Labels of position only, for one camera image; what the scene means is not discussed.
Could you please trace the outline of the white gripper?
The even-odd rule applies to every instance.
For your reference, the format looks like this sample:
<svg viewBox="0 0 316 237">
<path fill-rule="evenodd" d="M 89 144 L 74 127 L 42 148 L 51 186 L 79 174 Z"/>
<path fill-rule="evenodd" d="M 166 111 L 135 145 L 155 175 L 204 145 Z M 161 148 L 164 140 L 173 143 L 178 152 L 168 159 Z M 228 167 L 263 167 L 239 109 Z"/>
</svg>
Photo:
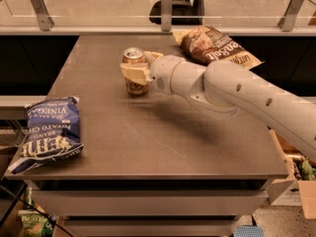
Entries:
<svg viewBox="0 0 316 237">
<path fill-rule="evenodd" d="M 163 53 L 148 50 L 144 51 L 144 55 L 148 63 L 121 63 L 119 67 L 122 75 L 140 85 L 146 85 L 151 81 L 157 91 L 172 95 L 173 72 L 186 60 L 180 56 L 163 56 Z"/>
</svg>

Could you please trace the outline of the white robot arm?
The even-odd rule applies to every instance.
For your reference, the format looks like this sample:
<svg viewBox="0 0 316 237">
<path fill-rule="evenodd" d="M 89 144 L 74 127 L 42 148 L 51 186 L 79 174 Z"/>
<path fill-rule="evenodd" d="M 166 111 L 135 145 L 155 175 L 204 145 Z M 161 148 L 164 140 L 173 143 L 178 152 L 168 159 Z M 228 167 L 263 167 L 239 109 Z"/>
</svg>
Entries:
<svg viewBox="0 0 316 237">
<path fill-rule="evenodd" d="M 239 64 L 221 59 L 202 66 L 130 47 L 123 52 L 120 71 L 128 82 L 181 96 L 214 119 L 230 119 L 244 110 L 316 161 L 316 105 Z"/>
</svg>

